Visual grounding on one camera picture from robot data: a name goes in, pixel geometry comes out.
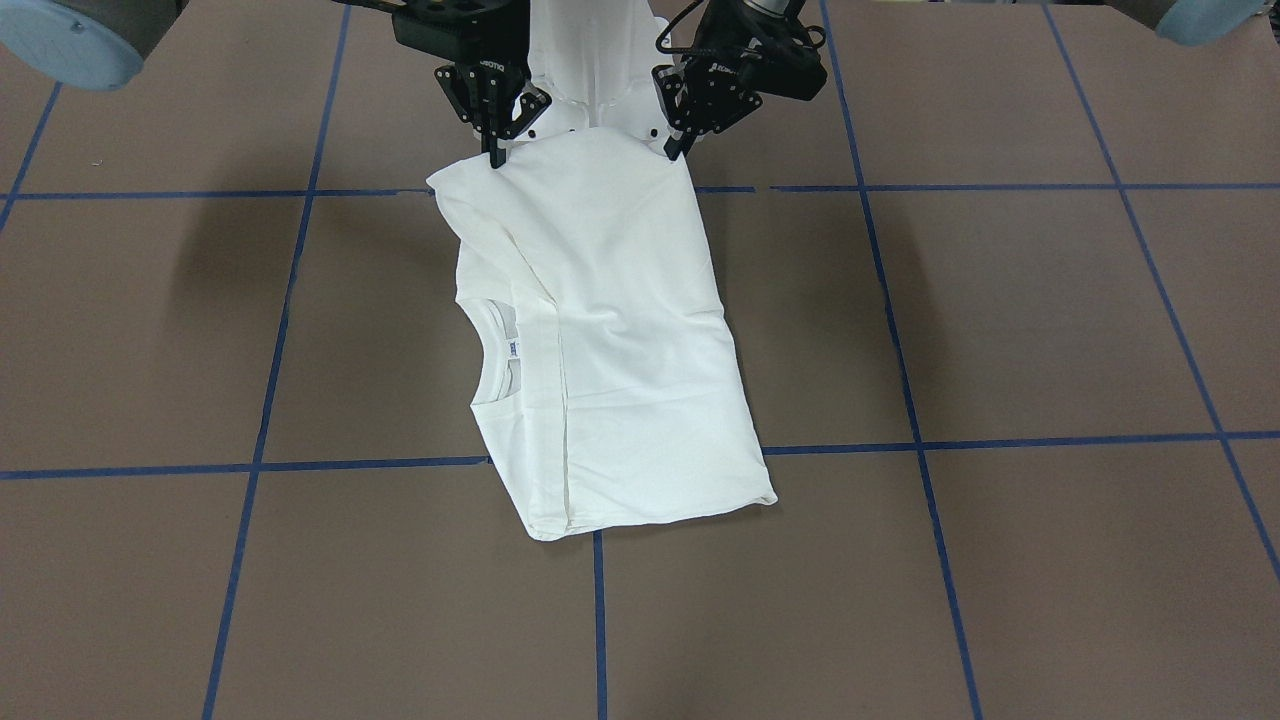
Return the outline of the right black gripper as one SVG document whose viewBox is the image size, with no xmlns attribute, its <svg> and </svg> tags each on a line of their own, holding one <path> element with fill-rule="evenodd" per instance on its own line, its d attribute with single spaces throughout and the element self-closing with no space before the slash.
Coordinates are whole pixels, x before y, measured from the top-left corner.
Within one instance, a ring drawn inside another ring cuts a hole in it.
<svg viewBox="0 0 1280 720">
<path fill-rule="evenodd" d="M 511 64 L 451 63 L 438 67 L 434 77 L 457 118 L 486 137 L 493 169 L 507 163 L 508 142 L 526 135 L 553 104 L 548 92 Z"/>
</svg>

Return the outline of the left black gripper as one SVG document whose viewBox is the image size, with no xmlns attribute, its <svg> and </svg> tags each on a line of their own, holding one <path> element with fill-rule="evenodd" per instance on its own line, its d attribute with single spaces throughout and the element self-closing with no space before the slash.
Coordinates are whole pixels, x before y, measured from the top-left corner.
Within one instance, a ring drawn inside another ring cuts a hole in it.
<svg viewBox="0 0 1280 720">
<path fill-rule="evenodd" d="M 652 78 L 672 129 L 664 141 L 671 161 L 686 158 L 699 136 L 723 132 L 763 105 L 735 69 L 707 56 L 654 67 Z"/>
</svg>

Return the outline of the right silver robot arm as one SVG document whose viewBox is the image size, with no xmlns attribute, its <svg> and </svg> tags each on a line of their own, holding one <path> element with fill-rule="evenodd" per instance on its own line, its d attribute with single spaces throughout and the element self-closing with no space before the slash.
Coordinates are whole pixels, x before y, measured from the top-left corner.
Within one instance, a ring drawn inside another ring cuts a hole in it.
<svg viewBox="0 0 1280 720">
<path fill-rule="evenodd" d="M 187 1 L 4 1 L 1 41 L 42 74 L 114 91 L 143 68 Z M 529 65 L 529 1 L 357 1 L 390 17 L 397 44 L 440 58 L 434 76 L 493 168 L 552 105 Z"/>
</svg>

